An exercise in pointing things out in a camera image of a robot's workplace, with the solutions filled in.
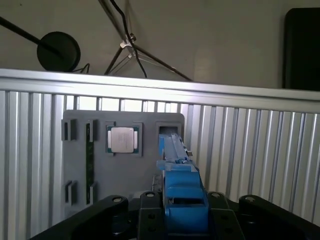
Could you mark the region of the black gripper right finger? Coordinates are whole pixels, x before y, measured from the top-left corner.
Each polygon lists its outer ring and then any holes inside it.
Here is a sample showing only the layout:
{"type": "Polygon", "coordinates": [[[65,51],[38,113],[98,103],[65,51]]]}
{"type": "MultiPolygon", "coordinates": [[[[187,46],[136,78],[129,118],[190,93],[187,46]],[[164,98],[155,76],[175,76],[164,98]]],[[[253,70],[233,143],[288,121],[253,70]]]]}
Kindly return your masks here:
{"type": "Polygon", "coordinates": [[[238,202],[209,192],[209,224],[214,240],[318,240],[320,227],[257,195],[238,202]]]}

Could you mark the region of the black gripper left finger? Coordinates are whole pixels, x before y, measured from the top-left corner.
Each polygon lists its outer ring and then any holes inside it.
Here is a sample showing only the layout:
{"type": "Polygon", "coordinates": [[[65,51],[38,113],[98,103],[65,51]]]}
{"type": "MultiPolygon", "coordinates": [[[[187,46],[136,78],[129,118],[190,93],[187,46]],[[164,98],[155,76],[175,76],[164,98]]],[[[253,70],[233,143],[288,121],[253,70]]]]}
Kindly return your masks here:
{"type": "Polygon", "coordinates": [[[129,209],[129,200],[110,195],[33,236],[34,240],[165,240],[161,197],[147,191],[129,209]]]}

